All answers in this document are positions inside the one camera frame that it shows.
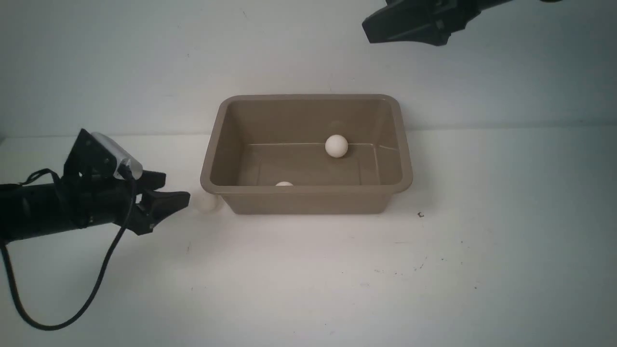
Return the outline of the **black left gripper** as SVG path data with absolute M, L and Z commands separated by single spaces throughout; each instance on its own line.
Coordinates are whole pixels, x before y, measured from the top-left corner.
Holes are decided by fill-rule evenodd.
M 143 171 L 137 180 L 137 192 L 142 193 L 140 206 L 132 201 L 132 185 L 125 180 L 100 175 L 66 175 L 60 182 L 73 228 L 122 226 L 132 207 L 126 228 L 136 235 L 145 235 L 190 202 L 191 195 L 185 191 L 156 191 L 165 186 L 166 180 L 167 174 L 163 172 Z

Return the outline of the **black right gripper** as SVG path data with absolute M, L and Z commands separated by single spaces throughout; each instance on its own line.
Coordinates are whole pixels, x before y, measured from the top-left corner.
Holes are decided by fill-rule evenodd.
M 422 42 L 444 46 L 482 11 L 507 0 L 389 0 L 362 28 L 370 43 Z

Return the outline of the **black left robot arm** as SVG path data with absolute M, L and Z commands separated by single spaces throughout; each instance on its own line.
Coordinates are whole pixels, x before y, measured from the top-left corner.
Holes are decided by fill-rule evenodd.
M 86 227 L 121 226 L 130 212 L 127 230 L 136 235 L 151 233 L 167 217 L 188 207 L 188 192 L 161 192 L 166 175 L 146 171 L 136 182 L 139 202 L 132 203 L 132 185 L 121 179 L 64 176 L 54 184 L 1 186 L 1 239 L 5 242 L 32 239 Z

